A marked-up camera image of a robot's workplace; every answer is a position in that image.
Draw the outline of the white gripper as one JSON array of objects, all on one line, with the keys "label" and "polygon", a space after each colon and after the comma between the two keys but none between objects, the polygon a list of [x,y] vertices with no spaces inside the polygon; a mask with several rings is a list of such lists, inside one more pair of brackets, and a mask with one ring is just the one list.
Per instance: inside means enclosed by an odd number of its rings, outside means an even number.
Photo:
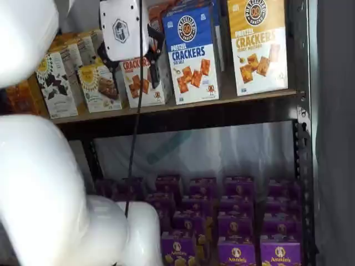
[{"label": "white gripper", "polygon": [[[104,41],[97,53],[103,64],[115,74],[119,61],[146,54],[150,80],[155,89],[160,83],[158,59],[163,51],[164,34],[148,24],[145,1],[100,1],[99,12]],[[148,35],[151,40],[149,48]]]}]

